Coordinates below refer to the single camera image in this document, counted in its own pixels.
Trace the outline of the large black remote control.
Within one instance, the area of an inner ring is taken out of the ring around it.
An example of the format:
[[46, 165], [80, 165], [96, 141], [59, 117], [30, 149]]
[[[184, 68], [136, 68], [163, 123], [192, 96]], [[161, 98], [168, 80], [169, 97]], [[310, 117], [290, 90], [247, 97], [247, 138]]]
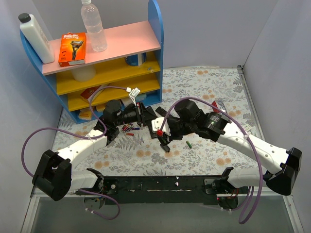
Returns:
[[160, 129], [161, 123], [158, 120], [152, 120], [150, 124], [148, 124], [148, 129], [150, 132], [150, 136], [152, 139], [157, 138], [157, 131]]

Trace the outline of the black battery cover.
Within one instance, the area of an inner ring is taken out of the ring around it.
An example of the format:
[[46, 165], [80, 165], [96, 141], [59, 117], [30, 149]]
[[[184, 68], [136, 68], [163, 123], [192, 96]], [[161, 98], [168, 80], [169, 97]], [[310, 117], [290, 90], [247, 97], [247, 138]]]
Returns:
[[170, 147], [168, 145], [163, 145], [163, 144], [160, 144], [161, 148], [165, 151], [165, 152], [170, 152]]

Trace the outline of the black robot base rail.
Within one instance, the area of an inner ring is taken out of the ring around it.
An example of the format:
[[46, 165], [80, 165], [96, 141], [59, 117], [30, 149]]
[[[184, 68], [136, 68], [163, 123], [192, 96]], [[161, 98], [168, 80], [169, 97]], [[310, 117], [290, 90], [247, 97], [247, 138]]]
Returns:
[[222, 175], [192, 176], [108, 176], [100, 179], [99, 188], [83, 188], [78, 194], [104, 194], [119, 204], [202, 203], [217, 205], [219, 197], [228, 198], [230, 207], [247, 188], [234, 188]]

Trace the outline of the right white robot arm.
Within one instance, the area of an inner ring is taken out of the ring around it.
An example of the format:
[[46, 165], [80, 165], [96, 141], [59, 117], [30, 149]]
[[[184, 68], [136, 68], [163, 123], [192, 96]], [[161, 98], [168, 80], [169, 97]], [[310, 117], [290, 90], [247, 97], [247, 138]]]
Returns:
[[204, 113], [190, 99], [178, 101], [174, 106], [178, 117], [158, 117], [152, 120], [161, 147], [169, 151], [168, 144], [195, 133], [199, 137], [231, 147], [259, 163], [258, 168], [227, 168], [216, 186], [231, 193], [244, 186], [264, 186], [288, 196], [301, 168], [302, 151], [293, 147], [283, 149], [269, 144], [238, 126], [219, 110]]

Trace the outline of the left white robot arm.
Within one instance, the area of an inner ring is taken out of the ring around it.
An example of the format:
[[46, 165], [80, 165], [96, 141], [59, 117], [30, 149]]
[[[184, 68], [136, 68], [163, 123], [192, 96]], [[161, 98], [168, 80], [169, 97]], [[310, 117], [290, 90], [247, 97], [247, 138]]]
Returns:
[[139, 126], [152, 127], [156, 119], [152, 107], [145, 107], [142, 102], [131, 103], [124, 109], [118, 100], [110, 100], [95, 127], [70, 146], [58, 150], [45, 151], [39, 161], [32, 183], [51, 197], [61, 200], [69, 191], [83, 189], [92, 194], [99, 194], [104, 189], [104, 176], [92, 169], [75, 172], [74, 169], [95, 151], [109, 145], [120, 133], [119, 126], [137, 123]]

